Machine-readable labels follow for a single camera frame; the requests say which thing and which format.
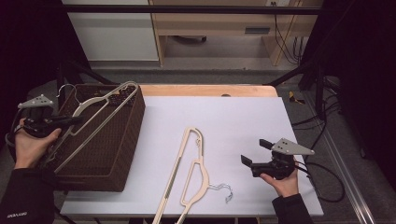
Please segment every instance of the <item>gray floor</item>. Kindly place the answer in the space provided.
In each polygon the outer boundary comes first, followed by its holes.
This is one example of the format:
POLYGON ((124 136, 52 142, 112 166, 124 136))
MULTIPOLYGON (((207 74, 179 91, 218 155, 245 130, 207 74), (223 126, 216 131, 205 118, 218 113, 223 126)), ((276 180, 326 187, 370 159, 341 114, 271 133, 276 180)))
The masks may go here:
MULTIPOLYGON (((120 69, 115 64, 96 63, 96 71, 117 82, 134 80, 138 83, 262 84, 286 74, 295 66, 286 60, 283 60, 278 67, 271 66, 259 37, 209 37, 205 43, 197 40, 170 38, 168 47, 163 67, 153 63, 130 63, 128 66, 123 64, 120 69)), ((307 103, 312 102, 315 96, 314 90, 304 92, 298 90, 299 78, 295 77, 276 87, 278 95, 284 99, 291 123, 314 115, 310 104, 302 105, 289 100, 290 91, 294 92, 297 99, 305 100, 307 103)), ((56 95, 53 82, 32 90, 30 95, 36 96, 43 91, 47 92, 46 94, 49 96, 56 95)), ((325 91, 325 97, 331 94, 331 92, 325 91)), ((336 102, 336 98, 330 98, 327 105, 334 102, 336 102)), ((295 134, 299 144, 306 147, 312 146, 319 134, 320 128, 316 126, 318 122, 320 121, 296 127, 295 134)), ((324 216, 314 217, 315 222, 334 224, 396 223, 395 191, 390 187, 375 161, 361 158, 359 144, 352 135, 341 108, 336 107, 328 115, 326 134, 318 141, 314 148, 317 154, 310 157, 309 161, 338 172, 332 162, 331 155, 331 151, 335 147, 346 163, 347 169, 375 221, 359 220, 357 216, 359 208, 354 207, 352 203, 354 195, 348 194, 340 203, 320 201, 324 216)), ((0 193, 2 195, 8 179, 8 171, 12 169, 12 162, 5 150, 0 153, 0 168, 2 173, 0 193)), ((333 177, 316 167, 311 167, 310 171, 322 197, 335 199, 339 196, 340 187, 333 177)), ((56 192, 56 196, 56 204, 60 207, 64 196, 61 192, 56 192)), ((263 218, 262 223, 276 223, 276 219, 274 217, 263 218)))

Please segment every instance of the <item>black sleeve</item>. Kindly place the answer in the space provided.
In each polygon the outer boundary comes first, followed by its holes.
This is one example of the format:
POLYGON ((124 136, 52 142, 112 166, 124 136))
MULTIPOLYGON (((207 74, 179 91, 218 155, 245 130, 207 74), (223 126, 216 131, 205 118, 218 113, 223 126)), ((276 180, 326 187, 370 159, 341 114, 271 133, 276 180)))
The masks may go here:
POLYGON ((0 223, 51 224, 55 183, 55 173, 49 170, 13 170, 0 203, 0 223))
POLYGON ((273 200, 279 224, 310 224, 314 223, 309 216, 301 194, 273 200))

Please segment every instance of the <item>brown woven basket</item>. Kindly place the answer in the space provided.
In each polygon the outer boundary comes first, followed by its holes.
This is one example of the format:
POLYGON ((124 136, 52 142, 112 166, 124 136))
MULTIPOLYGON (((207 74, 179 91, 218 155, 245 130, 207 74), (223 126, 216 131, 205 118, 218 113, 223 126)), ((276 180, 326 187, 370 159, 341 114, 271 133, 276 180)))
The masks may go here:
MULTIPOLYGON (((99 97, 113 91, 113 85, 77 85, 60 110, 60 115, 72 116, 78 102, 99 97)), ((48 166, 55 170, 78 148, 124 99, 134 91, 130 86, 110 96, 110 103, 76 136, 68 136, 55 159, 48 166)), ((82 111, 83 121, 76 132, 106 101, 95 103, 82 111)), ((145 102, 138 88, 135 96, 124 105, 94 138, 57 174, 58 190, 123 191, 134 157, 140 133, 145 102)))

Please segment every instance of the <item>metal hook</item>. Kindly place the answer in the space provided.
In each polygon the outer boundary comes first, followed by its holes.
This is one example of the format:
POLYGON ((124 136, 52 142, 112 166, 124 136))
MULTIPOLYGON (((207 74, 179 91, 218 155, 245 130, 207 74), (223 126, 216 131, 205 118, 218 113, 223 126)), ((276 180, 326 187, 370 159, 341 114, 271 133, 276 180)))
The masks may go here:
POLYGON ((210 189, 215 189, 215 190, 220 190, 220 189, 229 189, 230 190, 230 195, 228 195, 225 198, 225 202, 229 202, 232 198, 233 198, 233 189, 231 188, 230 185, 228 184, 219 184, 219 185, 213 185, 213 184, 209 184, 209 188, 210 189))
POLYGON ((82 102, 80 102, 80 101, 78 100, 78 98, 77 98, 77 89, 76 89, 76 86, 75 86, 75 85, 72 85, 72 84, 64 84, 64 85, 62 85, 62 87, 59 88, 59 90, 58 90, 58 95, 57 95, 56 97, 58 98, 58 97, 61 95, 61 90, 62 90, 64 87, 66 87, 66 86, 71 86, 71 87, 73 87, 73 89, 75 90, 75 99, 76 99, 76 101, 78 102, 78 104, 81 105, 82 102))

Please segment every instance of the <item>white tabletop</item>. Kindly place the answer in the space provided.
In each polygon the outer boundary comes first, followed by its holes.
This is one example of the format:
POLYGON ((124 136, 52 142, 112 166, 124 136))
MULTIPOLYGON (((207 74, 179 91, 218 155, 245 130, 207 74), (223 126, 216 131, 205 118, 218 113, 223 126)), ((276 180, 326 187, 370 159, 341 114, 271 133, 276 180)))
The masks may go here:
MULTIPOLYGON (((233 198, 225 202, 227 189, 209 189, 195 203, 190 217, 262 217, 275 213, 271 201, 275 190, 252 177, 240 161, 268 162, 271 151, 259 139, 277 142, 281 137, 296 142, 282 99, 279 97, 193 97, 147 96, 146 111, 131 171, 123 192, 69 192, 62 214, 92 217, 154 217, 175 164, 187 127, 199 129, 204 137, 204 164, 211 184, 229 184, 233 198)), ((191 161, 198 158, 191 134, 164 217, 177 217, 183 206, 180 196, 191 161)), ((187 199, 201 187, 195 167, 187 199)), ((299 172, 299 188, 309 213, 321 216, 317 195, 305 174, 299 172)))

